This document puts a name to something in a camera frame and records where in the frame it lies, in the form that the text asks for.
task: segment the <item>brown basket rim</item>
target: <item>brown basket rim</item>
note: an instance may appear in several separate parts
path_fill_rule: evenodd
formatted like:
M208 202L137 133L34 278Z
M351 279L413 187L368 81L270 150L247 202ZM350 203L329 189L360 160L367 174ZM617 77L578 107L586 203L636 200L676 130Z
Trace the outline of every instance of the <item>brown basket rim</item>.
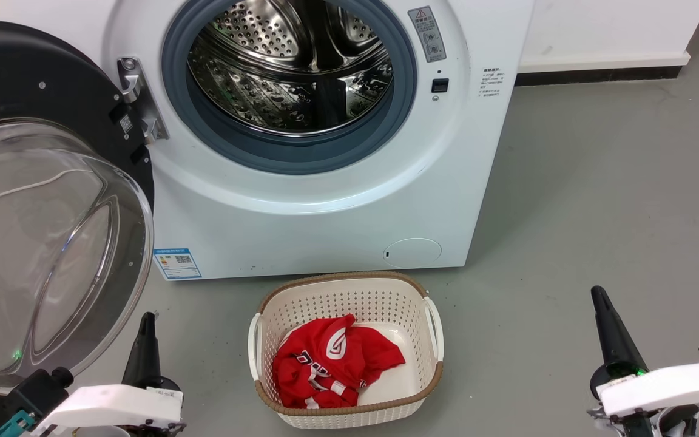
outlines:
M427 291L419 282L416 282L412 277L407 274L402 274L397 271L358 271L350 273L334 273L334 274L322 274L321 276L311 276L304 277L303 279L291 280L290 282L281 285L276 290L272 291L258 308L258 313L263 314L263 310L266 309L266 305L272 299L272 297L282 293L282 291L288 290L288 288L297 287L300 285L317 284L319 282L330 282L331 280L341 280L341 279L399 279L403 282L407 282L413 286L422 296L425 298L428 296ZM408 396L407 398L400 398L393 401L379 402L376 404L360 405L357 407L342 407L342 408L325 408L317 410L303 410L300 408L287 408L283 407L282 404L278 404L277 401L269 398L266 394L266 390L263 389L263 383L260 380L255 381L255 390L258 392L260 400L266 404L267 407L271 408L275 412L286 415L286 416L336 416L336 415L356 415L358 413L369 413L378 412L378 410L386 410L389 408L403 407L404 405L414 404L427 398L433 390L436 389L436 385L441 380L441 375L444 372L444 362L439 361L436 363L436 371L433 373L433 378L430 379L430 384L427 385L416 395Z

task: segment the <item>concrete floor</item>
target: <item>concrete floor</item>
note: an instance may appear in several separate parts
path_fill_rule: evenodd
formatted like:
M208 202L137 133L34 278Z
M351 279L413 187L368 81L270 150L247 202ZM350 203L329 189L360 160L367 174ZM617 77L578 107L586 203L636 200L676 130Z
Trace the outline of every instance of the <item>concrete floor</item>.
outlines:
M332 435L610 435L585 414L594 284L650 366L699 360L699 30L690 52L677 80L514 91L468 265L411 272L441 311L444 378L413 417ZM250 318L284 280L153 269L137 313L159 313L185 437L325 434L285 425L250 379ZM78 382L120 379L134 319Z

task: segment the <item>black baseboard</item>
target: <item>black baseboard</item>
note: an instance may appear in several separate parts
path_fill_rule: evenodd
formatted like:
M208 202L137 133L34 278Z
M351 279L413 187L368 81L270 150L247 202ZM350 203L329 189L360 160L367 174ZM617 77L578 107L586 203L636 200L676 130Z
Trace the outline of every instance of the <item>black baseboard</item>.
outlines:
M564 85L566 83L596 83L618 80L660 80L661 78L677 78L680 71L681 66L669 66L521 73L516 75L514 86Z

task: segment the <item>white wall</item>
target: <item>white wall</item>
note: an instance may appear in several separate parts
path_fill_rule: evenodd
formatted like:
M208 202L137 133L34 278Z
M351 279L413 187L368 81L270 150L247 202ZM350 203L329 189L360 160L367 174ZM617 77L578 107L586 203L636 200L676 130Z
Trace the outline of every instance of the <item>white wall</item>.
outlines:
M683 66L698 22L699 0L538 0L519 72Z

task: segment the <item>laundry basket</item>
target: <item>laundry basket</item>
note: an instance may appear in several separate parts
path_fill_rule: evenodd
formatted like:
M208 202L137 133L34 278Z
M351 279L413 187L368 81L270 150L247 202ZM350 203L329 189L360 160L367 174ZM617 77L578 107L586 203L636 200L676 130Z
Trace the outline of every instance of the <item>laundry basket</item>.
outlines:
M283 407L272 361L285 334L314 319L352 313L399 346L406 363L364 389L357 407ZM444 361L441 319L428 291L405 274L364 272L294 280L264 299L250 323L250 373L263 403L296 428L339 429L405 418L436 388Z

